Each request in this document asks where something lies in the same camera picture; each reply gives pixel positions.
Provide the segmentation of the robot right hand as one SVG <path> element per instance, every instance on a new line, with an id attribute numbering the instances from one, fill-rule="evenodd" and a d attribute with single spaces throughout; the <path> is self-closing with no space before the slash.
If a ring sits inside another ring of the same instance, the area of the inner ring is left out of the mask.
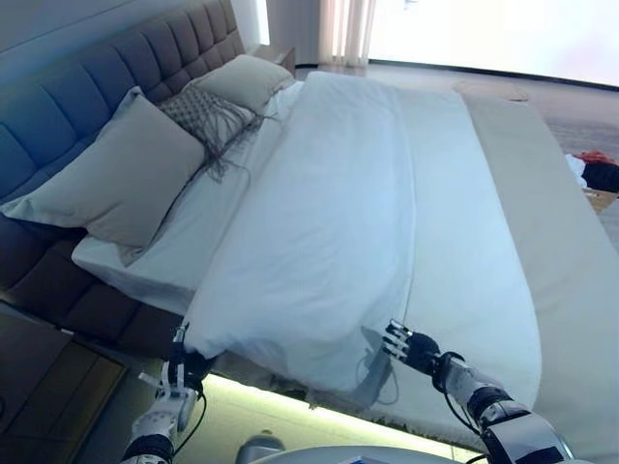
<path id="1" fill-rule="evenodd" d="M 391 358 L 431 376 L 441 352 L 433 338 L 413 332 L 400 321 L 391 319 L 382 335 L 382 350 Z"/>

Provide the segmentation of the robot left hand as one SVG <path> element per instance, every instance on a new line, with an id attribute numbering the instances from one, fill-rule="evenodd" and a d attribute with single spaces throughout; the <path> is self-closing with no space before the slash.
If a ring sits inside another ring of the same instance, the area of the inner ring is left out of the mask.
<path id="1" fill-rule="evenodd" d="M 172 339 L 165 373 L 170 386 L 201 392 L 202 381 L 209 373 L 211 364 L 199 353 L 186 349 L 185 337 L 188 327 L 188 323 L 178 327 Z"/>

